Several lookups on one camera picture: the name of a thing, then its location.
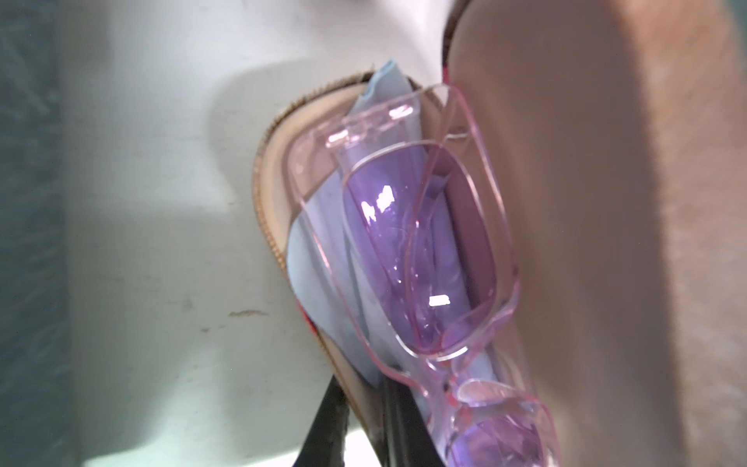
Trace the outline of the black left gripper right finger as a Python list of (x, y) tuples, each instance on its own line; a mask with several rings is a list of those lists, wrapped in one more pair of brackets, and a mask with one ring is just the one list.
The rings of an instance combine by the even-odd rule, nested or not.
[(386, 377), (381, 387), (385, 455), (388, 467), (444, 467), (412, 391)]

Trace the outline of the teal glasses case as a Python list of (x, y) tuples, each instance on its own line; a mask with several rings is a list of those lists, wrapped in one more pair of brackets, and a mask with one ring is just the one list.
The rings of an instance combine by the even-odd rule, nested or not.
[(1, 5), (1, 462), (72, 466), (58, 3)]

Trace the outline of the plaid glasses case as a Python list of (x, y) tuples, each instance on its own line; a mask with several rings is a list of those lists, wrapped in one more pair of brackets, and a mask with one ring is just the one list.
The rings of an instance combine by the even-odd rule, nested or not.
[(744, 465), (745, 3), (453, 1), (442, 34), (441, 83), (395, 62), (329, 83), (254, 165), (259, 224), (377, 463), (388, 376), (324, 286), (286, 159), (338, 109), (449, 85), (503, 200), (558, 466)]

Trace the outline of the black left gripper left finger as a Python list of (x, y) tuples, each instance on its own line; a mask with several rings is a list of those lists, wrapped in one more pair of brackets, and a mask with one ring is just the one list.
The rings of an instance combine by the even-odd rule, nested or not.
[(349, 413), (344, 390), (332, 377), (293, 466), (344, 467)]

